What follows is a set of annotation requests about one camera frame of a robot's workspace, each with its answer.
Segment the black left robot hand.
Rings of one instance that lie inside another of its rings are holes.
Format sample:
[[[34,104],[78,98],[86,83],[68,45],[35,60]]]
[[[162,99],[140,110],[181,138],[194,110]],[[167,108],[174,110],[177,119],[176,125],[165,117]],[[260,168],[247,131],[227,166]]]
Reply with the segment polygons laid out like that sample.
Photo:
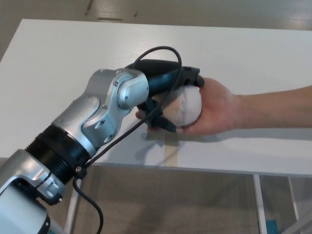
[[[178,124],[164,116],[163,105],[169,103],[178,91],[203,87],[204,79],[200,69],[158,59],[143,59],[126,67],[141,71],[148,81],[147,100],[137,106],[143,121],[152,127],[175,133]]]

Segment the person's bare hand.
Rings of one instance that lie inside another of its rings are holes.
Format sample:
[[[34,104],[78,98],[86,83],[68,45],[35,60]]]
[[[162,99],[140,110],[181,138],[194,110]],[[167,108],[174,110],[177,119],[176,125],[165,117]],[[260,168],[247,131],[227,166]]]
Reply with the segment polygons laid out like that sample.
[[[187,126],[177,127],[176,132],[187,135],[212,135],[237,126],[237,113],[241,96],[212,78],[204,78],[204,86],[199,89],[202,110],[198,119]]]

